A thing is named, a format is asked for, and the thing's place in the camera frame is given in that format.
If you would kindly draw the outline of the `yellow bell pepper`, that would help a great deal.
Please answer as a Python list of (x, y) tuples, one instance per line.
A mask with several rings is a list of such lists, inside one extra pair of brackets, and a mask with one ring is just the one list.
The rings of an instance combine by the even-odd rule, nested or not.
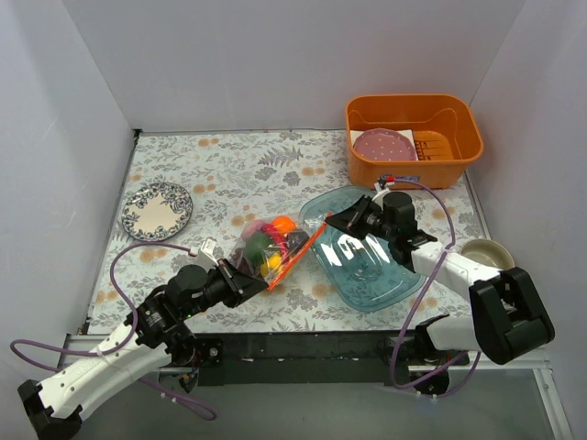
[(260, 264), (260, 274), (265, 279), (276, 277), (282, 270), (282, 256), (280, 253), (273, 253)]

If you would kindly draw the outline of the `clear zip top bag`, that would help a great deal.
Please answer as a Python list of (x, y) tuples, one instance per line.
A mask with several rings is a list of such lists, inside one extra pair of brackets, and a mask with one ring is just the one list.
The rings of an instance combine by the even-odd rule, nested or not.
[[(266, 228), (267, 225), (271, 225), (271, 221), (273, 220), (274, 217), (255, 219), (255, 220), (262, 220), (265, 222), (264, 227), (260, 231), (263, 231), (263, 229)], [(302, 257), (310, 250), (310, 247), (317, 243), (317, 240), (322, 236), (322, 234), (325, 232), (325, 230), (327, 228), (327, 223), (323, 218), (318, 219), (317, 225), (305, 225), (305, 224), (302, 224), (300, 221), (298, 221), (296, 217), (293, 217), (293, 216), (289, 216), (289, 217), (292, 218), (296, 222), (296, 229), (303, 229), (309, 235), (309, 240), (305, 243), (305, 245), (297, 253), (291, 253), (288, 250), (287, 254), (285, 256), (283, 256), (281, 254), (280, 250), (274, 244), (272, 244), (272, 246), (269, 247), (265, 251), (263, 262), (268, 256), (270, 256), (273, 253), (280, 253), (281, 254), (281, 256), (282, 256), (282, 270), (281, 270), (281, 272), (274, 278), (265, 279), (260, 274), (260, 265), (254, 266), (248, 261), (248, 263), (250, 265), (250, 269), (251, 269), (250, 276), (265, 279), (265, 281), (269, 284), (269, 287), (268, 287), (269, 291), (273, 290), (278, 284), (280, 284), (286, 278), (286, 276), (292, 271), (294, 266), (297, 265), (302, 260)], [(245, 249), (245, 244), (246, 244), (246, 241), (242, 239), (241, 233), (240, 233), (238, 240), (236, 242), (236, 245), (233, 248), (232, 252), (237, 248), (244, 248)]]

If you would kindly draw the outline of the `green lime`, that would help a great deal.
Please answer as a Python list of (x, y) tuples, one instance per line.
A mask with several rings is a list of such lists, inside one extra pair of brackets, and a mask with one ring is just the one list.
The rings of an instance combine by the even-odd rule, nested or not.
[(254, 266), (259, 266), (265, 251), (272, 246), (271, 237), (263, 231), (253, 233), (245, 244), (245, 257)]

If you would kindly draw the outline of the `purple onion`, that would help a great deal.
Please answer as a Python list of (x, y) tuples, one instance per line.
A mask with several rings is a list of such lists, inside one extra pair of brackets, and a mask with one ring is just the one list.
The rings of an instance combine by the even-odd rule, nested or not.
[(243, 240), (247, 241), (254, 233), (259, 232), (265, 225), (262, 220), (252, 220), (247, 223), (241, 232)]

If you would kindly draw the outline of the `dark purple plum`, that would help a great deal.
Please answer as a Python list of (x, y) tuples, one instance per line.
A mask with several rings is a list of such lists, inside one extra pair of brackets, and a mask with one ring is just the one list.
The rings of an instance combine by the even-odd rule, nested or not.
[(287, 234), (286, 244), (291, 253), (297, 253), (309, 240), (309, 235), (303, 229), (295, 229)]

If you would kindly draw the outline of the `orange fruit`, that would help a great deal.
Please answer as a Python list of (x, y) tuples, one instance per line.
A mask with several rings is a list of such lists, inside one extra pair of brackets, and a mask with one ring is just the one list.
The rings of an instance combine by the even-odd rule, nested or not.
[(280, 215), (273, 218), (271, 224), (281, 233), (288, 234), (296, 229), (296, 222), (286, 215)]

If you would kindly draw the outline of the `red grape bunch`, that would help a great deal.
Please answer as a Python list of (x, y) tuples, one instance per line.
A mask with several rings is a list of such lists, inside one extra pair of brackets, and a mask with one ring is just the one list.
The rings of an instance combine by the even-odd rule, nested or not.
[(245, 249), (239, 247), (235, 249), (229, 257), (230, 263), (240, 272), (250, 275), (250, 265), (245, 257)]

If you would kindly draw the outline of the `red chili pepper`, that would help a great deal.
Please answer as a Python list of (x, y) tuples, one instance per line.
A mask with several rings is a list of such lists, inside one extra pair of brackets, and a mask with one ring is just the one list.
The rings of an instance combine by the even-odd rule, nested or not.
[(282, 235), (277, 229), (271, 228), (271, 225), (267, 225), (263, 229), (263, 232), (271, 238), (272, 243), (280, 250), (281, 254), (285, 256), (288, 252), (288, 246), (284, 235)]

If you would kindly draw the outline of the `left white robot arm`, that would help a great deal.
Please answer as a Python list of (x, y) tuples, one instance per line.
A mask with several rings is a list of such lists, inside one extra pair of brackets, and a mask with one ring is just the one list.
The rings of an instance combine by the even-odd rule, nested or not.
[(156, 287), (100, 344), (62, 371), (17, 391), (40, 439), (71, 439), (109, 398), (154, 369), (198, 366), (206, 356), (186, 320), (222, 303), (235, 308), (267, 282), (220, 259), (212, 269), (187, 265)]

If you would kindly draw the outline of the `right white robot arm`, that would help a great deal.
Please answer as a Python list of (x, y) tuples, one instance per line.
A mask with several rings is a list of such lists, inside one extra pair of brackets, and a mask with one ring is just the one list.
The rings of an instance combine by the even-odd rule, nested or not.
[(422, 362), (436, 364), (456, 350), (479, 351), (503, 365), (554, 339), (554, 325), (524, 269), (497, 269), (449, 251), (418, 227), (407, 193), (362, 196), (326, 222), (353, 238), (383, 239), (400, 266), (470, 303), (468, 316), (445, 313), (416, 326), (415, 352)]

